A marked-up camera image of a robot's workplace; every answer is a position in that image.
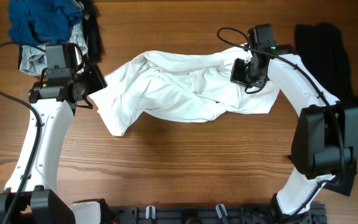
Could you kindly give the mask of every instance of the wooden table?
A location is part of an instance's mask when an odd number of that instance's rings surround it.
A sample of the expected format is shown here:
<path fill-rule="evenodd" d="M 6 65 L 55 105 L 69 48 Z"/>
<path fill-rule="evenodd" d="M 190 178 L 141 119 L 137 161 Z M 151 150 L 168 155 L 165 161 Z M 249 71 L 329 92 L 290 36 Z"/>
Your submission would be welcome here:
<path fill-rule="evenodd" d="M 342 30 L 358 94 L 358 1 L 98 1 L 108 74 L 146 50 L 211 54 L 229 46 L 223 26 L 244 32 L 271 23 L 280 44 L 293 44 L 296 24 L 326 21 Z M 0 0 L 0 43 L 8 41 L 7 0 Z M 228 35 L 244 42 L 237 35 Z M 0 50 L 0 90 L 27 101 L 34 78 L 17 71 L 16 46 Z M 19 157 L 29 111 L 0 97 L 0 192 Z M 267 203 L 293 169 L 296 113 L 281 93 L 269 114 L 226 113 L 202 124 L 143 114 L 124 137 L 110 135 L 96 110 L 78 109 L 58 170 L 67 204 L 105 198 L 110 205 L 240 205 Z M 323 190 L 330 223 L 358 223 L 358 175 L 350 197 Z"/>

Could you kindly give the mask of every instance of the black cable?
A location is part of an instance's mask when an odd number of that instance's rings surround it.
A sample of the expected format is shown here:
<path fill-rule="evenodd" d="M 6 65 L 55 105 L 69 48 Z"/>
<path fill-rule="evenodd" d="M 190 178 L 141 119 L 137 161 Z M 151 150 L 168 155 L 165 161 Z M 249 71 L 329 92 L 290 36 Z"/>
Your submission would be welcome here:
<path fill-rule="evenodd" d="M 5 42 L 5 43 L 2 43 L 0 44 L 0 48 L 3 47 L 3 46 L 6 46 L 6 45 L 10 45 L 10 44 L 18 44 L 18 45 L 28 45 L 28 46 L 31 46 L 31 47 L 34 47 L 38 50 L 41 50 L 43 52 L 45 52 L 44 49 L 41 49 L 35 45 L 30 45 L 30 44 L 27 44 L 27 43 L 23 43 L 23 42 Z M 22 105 L 24 105 L 25 107 L 27 107 L 28 109 L 31 110 L 31 112 L 34 114 L 36 120 L 37 120 L 37 132 L 35 134 L 35 139 L 34 139 L 34 145 L 31 149 L 31 153 L 30 153 L 30 157 L 29 157 L 29 160 L 27 161 L 27 165 L 24 169 L 24 173 L 23 173 L 23 176 L 22 176 L 22 180 L 19 184 L 19 187 L 17 188 L 17 191 L 16 191 L 16 194 L 15 194 L 15 197 L 13 198 L 12 200 L 12 203 L 11 203 L 11 206 L 9 207 L 7 213 L 6 213 L 6 216 L 5 216 L 5 219 L 4 219 L 4 222 L 3 224 L 7 224 L 10 219 L 11 219 L 11 216 L 12 216 L 12 212 L 14 211 L 15 209 L 15 204 L 17 203 L 17 200 L 19 199 L 19 196 L 24 188 L 24 185 L 28 179 L 28 175 L 29 175 L 29 172 L 30 172 L 30 168 L 32 166 L 32 163 L 33 163 L 33 160 L 34 160 L 34 156 L 35 156 L 35 152 L 37 151 L 37 148 L 38 148 L 38 145 L 39 145 L 39 141 L 40 141 L 40 137 L 41 137 L 41 118 L 40 118 L 40 115 L 37 113 L 37 111 L 28 103 L 18 99 L 18 98 L 15 98 L 13 96 L 10 96 L 6 93 L 3 93 L 0 91 L 0 95 L 5 97 L 5 98 L 8 98 L 10 100 L 13 100 L 15 102 L 18 102 Z"/>
<path fill-rule="evenodd" d="M 45 67 L 44 69 L 42 69 L 40 82 L 42 82 L 44 80 L 45 72 L 47 71 L 47 69 L 48 69 L 48 67 Z"/>
<path fill-rule="evenodd" d="M 255 94 L 255 93 L 258 93 L 258 92 L 262 91 L 262 90 L 265 88 L 266 83 L 267 83 L 267 80 L 264 80 L 264 83 L 262 84 L 262 86 L 261 86 L 258 90 L 250 91 L 250 92 L 248 92 L 247 90 L 250 89 L 251 87 L 246 86 L 245 92 L 246 92 L 247 94 Z"/>
<path fill-rule="evenodd" d="M 221 41 L 223 41 L 223 42 L 225 42 L 225 43 L 227 43 L 227 44 L 229 44 L 231 46 L 234 46 L 234 47 L 239 47 L 239 48 L 244 49 L 244 50 L 250 50 L 252 52 L 257 52 L 257 53 L 260 53 L 260 54 L 268 55 L 268 56 L 270 56 L 272 58 L 277 58 L 277 59 L 279 59 L 279 60 L 291 65 L 295 70 L 298 70 L 309 81 L 310 85 L 314 88 L 314 90 L 316 90 L 319 98 L 321 98 L 321 100 L 324 102 L 324 104 L 326 105 L 327 111 L 331 115 L 331 118 L 332 118 L 332 121 L 333 121 L 333 126 L 335 128 L 335 132 L 336 132 L 337 139 L 338 139 L 338 144 L 339 144 L 340 166 L 339 166 L 339 178 L 338 178 L 338 181 L 337 182 L 333 182 L 331 180 L 319 181 L 317 183 L 316 188 L 314 188 L 312 194 L 306 199 L 305 203 L 302 203 L 302 205 L 292 215 L 290 215 L 288 218 L 286 218 L 286 220 L 289 220 L 291 217 L 294 217 L 295 215 L 297 215 L 311 201 L 311 199 L 317 193 L 318 189 L 320 189 L 323 186 L 323 184 L 331 184 L 331 185 L 341 185 L 342 184 L 343 179 L 344 179 L 344 173 L 345 173 L 345 162 L 344 162 L 344 146 L 343 146 L 341 128 L 339 126 L 338 120 L 336 119 L 335 113 L 331 109 L 331 105 L 328 103 L 327 99 L 324 97 L 324 93 L 319 90 L 319 88 L 316 86 L 314 81 L 298 65 L 296 65 L 296 64 L 290 62 L 289 60 L 287 60 L 287 59 L 285 59 L 283 57 L 280 57 L 278 55 L 270 54 L 270 53 L 267 53 L 267 52 L 264 52 L 264 51 L 261 51 L 261 50 L 250 49 L 248 47 L 245 47 L 245 46 L 242 46 L 242 45 L 239 45 L 239 44 L 235 44 L 233 42 L 225 40 L 220 36 L 220 32 L 222 30 L 233 30 L 233 31 L 238 32 L 241 35 L 246 37 L 246 35 L 243 32 L 241 32 L 241 31 L 239 31 L 239 30 L 237 30 L 235 28 L 223 27 L 223 28 L 220 28 L 218 30 L 218 32 L 216 33 L 216 35 L 219 38 L 219 40 L 221 40 Z"/>

